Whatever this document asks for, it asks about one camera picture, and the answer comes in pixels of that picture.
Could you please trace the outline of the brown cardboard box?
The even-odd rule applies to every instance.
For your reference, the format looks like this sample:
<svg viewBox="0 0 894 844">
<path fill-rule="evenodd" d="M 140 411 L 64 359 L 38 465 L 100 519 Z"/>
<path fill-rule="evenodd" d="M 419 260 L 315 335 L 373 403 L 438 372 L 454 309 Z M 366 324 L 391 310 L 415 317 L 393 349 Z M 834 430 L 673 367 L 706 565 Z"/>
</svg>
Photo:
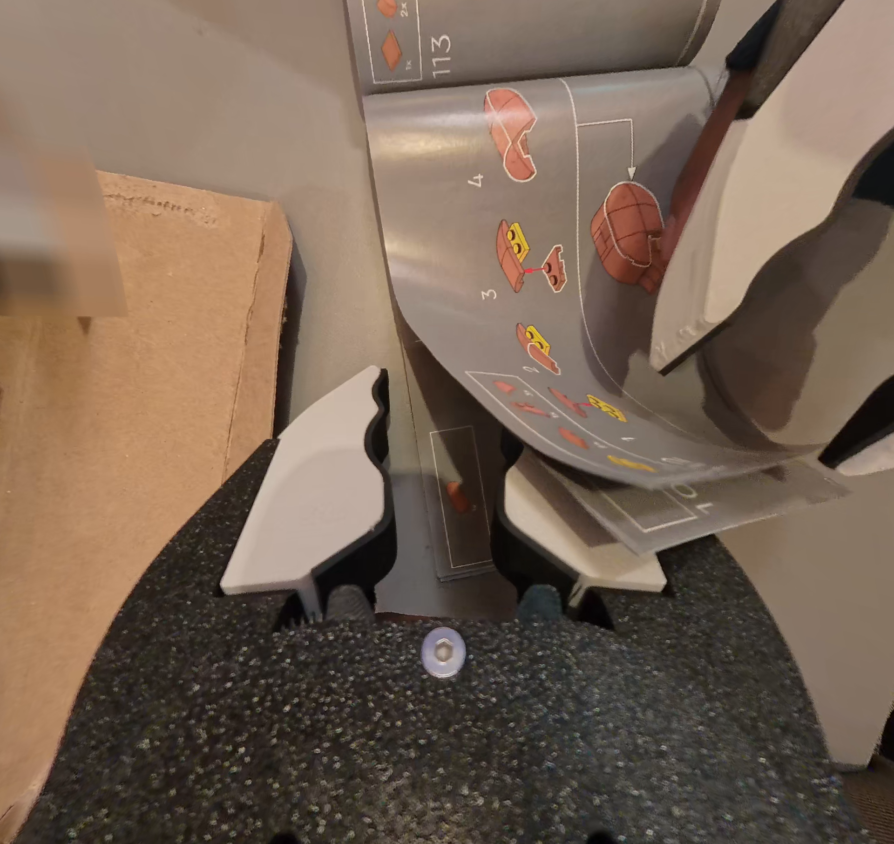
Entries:
<svg viewBox="0 0 894 844">
<path fill-rule="evenodd" d="M 283 208 L 97 178 L 127 314 L 2 319 L 2 842 L 130 590 L 273 430 Z"/>
</svg>

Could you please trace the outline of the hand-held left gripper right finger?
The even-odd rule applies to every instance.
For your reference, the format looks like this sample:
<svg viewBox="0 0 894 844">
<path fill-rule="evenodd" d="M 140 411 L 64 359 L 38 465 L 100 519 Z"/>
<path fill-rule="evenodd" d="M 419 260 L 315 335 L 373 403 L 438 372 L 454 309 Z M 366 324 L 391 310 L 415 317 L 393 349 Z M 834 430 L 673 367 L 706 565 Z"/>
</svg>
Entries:
<svg viewBox="0 0 894 844">
<path fill-rule="evenodd" d="M 565 611 L 605 611 L 605 593 L 665 591 L 658 559 L 615 541 L 516 436 L 502 432 L 500 448 L 505 468 L 494 502 L 493 561 L 519 604 L 545 586 Z"/>
</svg>

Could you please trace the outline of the light grey desk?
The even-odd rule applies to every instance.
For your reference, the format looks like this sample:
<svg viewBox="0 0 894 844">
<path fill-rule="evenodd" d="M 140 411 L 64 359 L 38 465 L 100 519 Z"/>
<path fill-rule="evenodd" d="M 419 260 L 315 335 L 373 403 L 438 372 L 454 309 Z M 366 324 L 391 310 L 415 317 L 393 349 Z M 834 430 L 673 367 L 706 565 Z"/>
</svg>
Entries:
<svg viewBox="0 0 894 844">
<path fill-rule="evenodd" d="M 460 616 L 497 575 L 440 584 L 374 214 L 343 0 L 2 0 L 2 98 L 100 170 L 277 201 L 296 247 L 279 398 L 296 415 L 391 377 L 398 558 L 386 611 Z M 723 543 L 795 655 L 833 756 L 865 762 L 892 703 L 892 471 Z"/>
</svg>

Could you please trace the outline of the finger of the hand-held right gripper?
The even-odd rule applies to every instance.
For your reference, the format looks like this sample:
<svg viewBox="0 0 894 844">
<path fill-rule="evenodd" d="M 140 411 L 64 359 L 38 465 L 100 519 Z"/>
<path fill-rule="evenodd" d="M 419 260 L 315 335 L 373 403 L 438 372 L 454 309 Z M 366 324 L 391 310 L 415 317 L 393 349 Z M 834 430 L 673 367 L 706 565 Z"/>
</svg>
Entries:
<svg viewBox="0 0 894 844">
<path fill-rule="evenodd" d="M 893 469 L 893 425 L 843 429 L 820 453 L 819 461 L 841 476 L 859 477 Z"/>
<path fill-rule="evenodd" d="M 734 116 L 727 74 L 671 198 L 656 371 L 726 324 L 766 264 L 820 230 L 892 143 L 892 38 L 893 0 L 844 0 L 751 118 Z"/>
</svg>

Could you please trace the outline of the grey building instruction booklet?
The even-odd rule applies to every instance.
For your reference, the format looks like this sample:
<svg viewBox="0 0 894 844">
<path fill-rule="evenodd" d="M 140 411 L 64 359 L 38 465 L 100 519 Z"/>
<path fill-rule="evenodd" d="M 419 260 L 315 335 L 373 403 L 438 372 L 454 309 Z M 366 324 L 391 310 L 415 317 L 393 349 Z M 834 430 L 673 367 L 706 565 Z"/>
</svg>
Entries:
<svg viewBox="0 0 894 844">
<path fill-rule="evenodd" d="M 445 373 L 638 557 L 845 495 L 800 458 L 892 387 L 892 143 L 666 374 L 721 0 L 346 0 L 388 273 Z"/>
</svg>

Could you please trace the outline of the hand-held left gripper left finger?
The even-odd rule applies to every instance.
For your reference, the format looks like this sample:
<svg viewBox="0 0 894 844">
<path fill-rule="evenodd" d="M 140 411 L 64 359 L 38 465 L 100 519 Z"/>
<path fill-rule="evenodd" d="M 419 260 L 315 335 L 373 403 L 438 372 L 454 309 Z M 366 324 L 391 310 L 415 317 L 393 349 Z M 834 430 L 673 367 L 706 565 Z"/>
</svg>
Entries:
<svg viewBox="0 0 894 844">
<path fill-rule="evenodd" d="M 227 596 L 287 594 L 281 621 L 373 621 L 396 561 L 389 376 L 368 367 L 280 434 L 220 580 Z"/>
</svg>

